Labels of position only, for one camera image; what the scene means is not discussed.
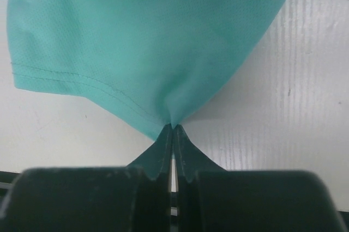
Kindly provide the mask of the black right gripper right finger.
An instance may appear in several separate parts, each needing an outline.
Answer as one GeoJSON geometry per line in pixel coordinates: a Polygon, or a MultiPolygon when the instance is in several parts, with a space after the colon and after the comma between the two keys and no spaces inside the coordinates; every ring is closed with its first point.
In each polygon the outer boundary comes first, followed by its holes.
{"type": "Polygon", "coordinates": [[[304,170],[225,170],[173,131],[179,231],[348,231],[323,181],[304,170]]]}

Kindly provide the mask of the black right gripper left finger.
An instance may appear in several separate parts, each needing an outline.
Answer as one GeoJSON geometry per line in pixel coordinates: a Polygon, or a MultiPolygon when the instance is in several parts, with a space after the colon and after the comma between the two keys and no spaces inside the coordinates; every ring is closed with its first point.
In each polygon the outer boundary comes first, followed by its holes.
{"type": "Polygon", "coordinates": [[[172,127],[125,167],[30,168],[1,203],[1,231],[170,231],[172,127]]]}

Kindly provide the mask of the teal t shirt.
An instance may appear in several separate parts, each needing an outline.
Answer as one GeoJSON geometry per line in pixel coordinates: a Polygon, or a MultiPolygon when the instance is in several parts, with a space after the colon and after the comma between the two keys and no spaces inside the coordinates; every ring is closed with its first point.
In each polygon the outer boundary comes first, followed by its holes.
{"type": "Polygon", "coordinates": [[[209,101],[285,0],[8,0],[19,89],[85,97],[156,139],[209,101]]]}

